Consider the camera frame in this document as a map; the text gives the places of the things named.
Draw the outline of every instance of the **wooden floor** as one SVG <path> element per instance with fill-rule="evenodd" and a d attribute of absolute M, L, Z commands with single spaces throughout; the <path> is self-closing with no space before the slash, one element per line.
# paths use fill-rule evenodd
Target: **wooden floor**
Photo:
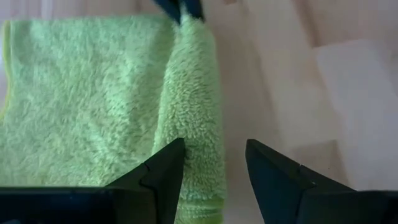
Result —
<path fill-rule="evenodd" d="M 350 187 L 398 189 L 396 2 L 203 0 L 224 97 L 225 223 L 262 223 L 244 160 L 249 138 Z M 0 0 L 0 21 L 139 12 L 159 9 L 147 0 Z"/>

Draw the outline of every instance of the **green towel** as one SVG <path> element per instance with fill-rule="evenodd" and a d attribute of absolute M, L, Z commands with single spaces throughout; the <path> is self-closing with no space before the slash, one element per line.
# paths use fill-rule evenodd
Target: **green towel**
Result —
<path fill-rule="evenodd" d="M 182 137 L 176 223 L 222 222 L 220 83 L 201 21 L 12 21 L 4 34 L 0 185 L 106 185 Z"/>

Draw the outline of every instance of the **fluffy towel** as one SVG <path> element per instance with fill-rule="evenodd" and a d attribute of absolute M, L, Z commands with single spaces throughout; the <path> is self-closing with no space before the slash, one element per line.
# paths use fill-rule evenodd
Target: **fluffy towel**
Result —
<path fill-rule="evenodd" d="M 219 76 L 201 21 L 13 21 L 4 33 L 0 185 L 106 185 L 183 137 L 176 223 L 221 222 Z"/>

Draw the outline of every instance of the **black object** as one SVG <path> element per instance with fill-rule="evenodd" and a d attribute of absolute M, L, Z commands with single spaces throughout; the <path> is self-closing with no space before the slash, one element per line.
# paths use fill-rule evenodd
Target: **black object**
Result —
<path fill-rule="evenodd" d="M 0 223 L 173 224 L 184 157 L 176 139 L 106 187 L 0 188 Z"/>
<path fill-rule="evenodd" d="M 205 20 L 200 0 L 154 0 L 173 20 L 181 22 L 181 6 L 197 19 Z"/>
<path fill-rule="evenodd" d="M 246 162 L 266 224 L 398 223 L 398 192 L 357 192 L 253 139 Z"/>

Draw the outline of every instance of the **microfiber towel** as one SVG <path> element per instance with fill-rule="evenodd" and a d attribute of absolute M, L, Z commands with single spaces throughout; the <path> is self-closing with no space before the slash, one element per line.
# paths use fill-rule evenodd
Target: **microfiber towel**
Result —
<path fill-rule="evenodd" d="M 0 185 L 103 186 L 185 138 L 176 223 L 221 223 L 215 43 L 189 15 L 11 21 Z"/>

